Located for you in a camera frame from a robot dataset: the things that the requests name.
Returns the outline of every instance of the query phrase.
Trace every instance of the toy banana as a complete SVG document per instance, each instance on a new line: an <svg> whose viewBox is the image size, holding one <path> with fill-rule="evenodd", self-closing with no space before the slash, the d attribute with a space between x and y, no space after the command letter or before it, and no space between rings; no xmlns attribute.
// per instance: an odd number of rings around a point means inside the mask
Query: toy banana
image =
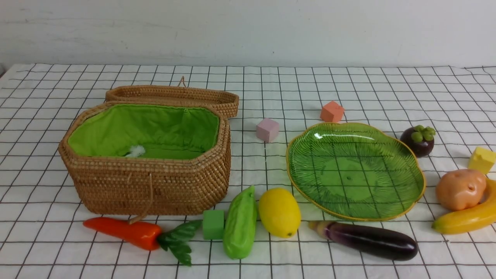
<svg viewBox="0 0 496 279"><path fill-rule="evenodd" d="M433 222L432 228L442 234L459 234L496 222L496 181L487 179L486 201L469 209L450 212Z"/></svg>

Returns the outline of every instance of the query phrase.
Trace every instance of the toy lemon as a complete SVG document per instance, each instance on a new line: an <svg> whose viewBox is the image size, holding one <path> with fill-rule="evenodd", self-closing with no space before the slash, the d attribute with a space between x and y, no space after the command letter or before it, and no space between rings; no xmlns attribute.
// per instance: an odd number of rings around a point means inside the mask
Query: toy lemon
<svg viewBox="0 0 496 279"><path fill-rule="evenodd" d="M302 221L293 194L283 188L273 188L263 193L258 202L258 213L265 229L281 238L295 235Z"/></svg>

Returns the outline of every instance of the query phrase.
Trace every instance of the plate gold rim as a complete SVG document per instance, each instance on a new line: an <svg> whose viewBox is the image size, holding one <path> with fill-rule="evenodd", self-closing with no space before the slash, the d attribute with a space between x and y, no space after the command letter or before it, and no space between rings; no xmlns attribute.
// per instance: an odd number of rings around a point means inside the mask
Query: plate gold rim
<svg viewBox="0 0 496 279"><path fill-rule="evenodd" d="M385 137L388 137L390 139L393 139L397 142L399 142L400 144L402 144L403 146L405 146L408 151L411 153L411 155L413 156L413 158L415 159L415 164L416 164L416 167L417 169L420 171L420 174L422 175L422 179L423 179L423 186L422 186L422 191L420 192L419 196L417 197L417 199L412 202L412 204L410 205L410 207L408 207L407 209L405 209L405 211L403 211L402 213L400 214L397 214L397 215L394 215L394 216L390 216L390 217L385 217L385 218L356 218L356 217L351 217L351 216L346 216L346 215L342 215L342 214L339 214L337 212L334 212L334 211L331 211L331 210L328 210L326 208L324 208L323 206L319 205L317 202L315 202L314 200L310 199L305 193L303 193L303 191L296 185L296 183L294 182L291 174L290 174L290 163L289 163L289 149L291 147L291 145L293 144L293 142L296 140L296 139L299 139L301 138L302 136L306 135L310 129L316 127L316 126L321 126L323 124L331 124L331 125L347 125L347 124L357 124L357 125L363 125L363 126L367 126L369 128L372 128L374 130L377 130L379 131L381 134L383 134ZM396 139L396 138L393 138L391 136L388 136L386 135L383 131L377 129L376 127L373 127L371 125L367 125L367 124L364 124L364 123L360 123L360 122L345 122L345 123L334 123L334 122L323 122L323 123L317 123L315 125L312 125L310 127L308 127L303 133L299 134L298 136L296 136L294 139L292 139L289 144L288 144L288 147L286 148L286 172L288 173L288 177L289 177L289 180L291 181L291 185L293 187L295 187L298 192L300 192L300 194L305 198L307 199L309 202L311 202L312 204L314 204L315 206L317 206L318 208L320 208L322 211L324 211L325 213L328 213L330 215L333 215L335 217L339 217L339 218L342 218L342 219L346 219L346 220L352 220L352 221L363 221L363 222L370 222L370 221L388 221L388 220L392 220L392 219L396 219L400 216L403 216L405 215L406 213L408 213L410 210L412 210L413 206L415 206L418 201L422 198L422 196L424 195L424 192L426 190L426 187L427 187L427 182L426 182L426 177L424 175L424 172L422 171L422 169L420 168L420 165L419 165L419 161L417 159L417 157L415 156L415 154L413 153L413 151L405 144L403 143L402 141Z"/></svg>

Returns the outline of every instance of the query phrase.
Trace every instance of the orange foam cube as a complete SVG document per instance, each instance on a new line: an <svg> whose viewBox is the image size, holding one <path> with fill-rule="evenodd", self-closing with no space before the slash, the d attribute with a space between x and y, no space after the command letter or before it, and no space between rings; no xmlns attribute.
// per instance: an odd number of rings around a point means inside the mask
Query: orange foam cube
<svg viewBox="0 0 496 279"><path fill-rule="evenodd" d="M344 108L332 101L322 107L320 118L326 122L339 122L343 118Z"/></svg>

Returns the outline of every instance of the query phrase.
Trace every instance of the white fluff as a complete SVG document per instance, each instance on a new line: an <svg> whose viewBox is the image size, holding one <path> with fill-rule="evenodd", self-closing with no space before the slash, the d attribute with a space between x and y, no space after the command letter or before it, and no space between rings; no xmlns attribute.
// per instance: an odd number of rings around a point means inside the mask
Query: white fluff
<svg viewBox="0 0 496 279"><path fill-rule="evenodd" d="M145 153L145 148L141 145L131 146L129 149L129 154L126 157L137 158Z"/></svg>

